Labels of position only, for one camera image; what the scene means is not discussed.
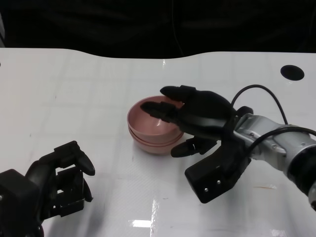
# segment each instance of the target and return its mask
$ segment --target robotic hand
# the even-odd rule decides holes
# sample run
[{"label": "robotic hand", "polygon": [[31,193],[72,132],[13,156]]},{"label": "robotic hand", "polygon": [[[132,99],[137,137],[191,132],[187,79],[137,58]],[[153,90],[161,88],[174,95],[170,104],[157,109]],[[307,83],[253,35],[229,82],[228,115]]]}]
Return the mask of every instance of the robotic hand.
[{"label": "robotic hand", "polygon": [[14,169],[0,173],[0,237],[44,237],[45,219],[82,210],[93,199],[83,173],[95,170],[76,141],[35,161],[25,176]]},{"label": "robotic hand", "polygon": [[[253,114],[248,107],[233,108],[236,98],[246,89],[259,87],[276,100],[285,124]],[[210,156],[189,167],[185,175],[201,202],[207,203],[231,189],[251,159],[261,159],[283,171],[309,197],[316,210],[315,131],[288,125],[276,97],[267,88],[253,85],[240,91],[233,103],[210,91],[188,86],[167,86],[161,93],[184,103],[182,108],[161,102],[145,102],[141,108],[165,122],[172,122],[194,138],[174,147],[173,157],[205,154],[218,140],[221,146]]]}]

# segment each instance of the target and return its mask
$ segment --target pink bowl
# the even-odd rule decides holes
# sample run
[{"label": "pink bowl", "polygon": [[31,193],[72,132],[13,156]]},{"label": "pink bowl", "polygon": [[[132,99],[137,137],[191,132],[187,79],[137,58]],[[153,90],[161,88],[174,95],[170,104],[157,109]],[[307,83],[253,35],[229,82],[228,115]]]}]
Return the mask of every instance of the pink bowl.
[{"label": "pink bowl", "polygon": [[172,144],[175,144],[182,136],[183,136],[183,132],[177,136],[175,139],[173,139],[172,141],[170,142],[167,142],[167,143],[162,143],[162,144],[153,144],[153,143],[148,143],[148,142],[145,142],[143,141],[142,139],[140,139],[139,137],[137,137],[133,132],[132,130],[128,129],[129,131],[129,134],[132,136],[132,138],[134,140],[136,140],[137,142],[139,143],[142,143],[146,146],[149,146],[149,147],[165,147],[165,146],[169,146],[169,145],[172,145]]},{"label": "pink bowl", "polygon": [[164,122],[158,118],[151,117],[142,111],[140,106],[147,101],[167,102],[174,104],[178,108],[181,102],[173,101],[165,96],[153,96],[137,102],[128,112],[127,123],[132,132],[142,141],[151,144],[168,143],[177,138],[182,132],[172,123]]},{"label": "pink bowl", "polygon": [[172,143],[169,143],[164,146],[158,146],[154,145],[151,146],[149,143],[143,142],[138,137],[135,136],[135,134],[129,129],[128,130],[132,138],[134,139],[135,144],[142,149],[145,152],[151,153],[151,154],[157,154],[157,155],[164,155],[170,153],[171,149],[177,144],[179,139],[182,137],[182,134]]}]

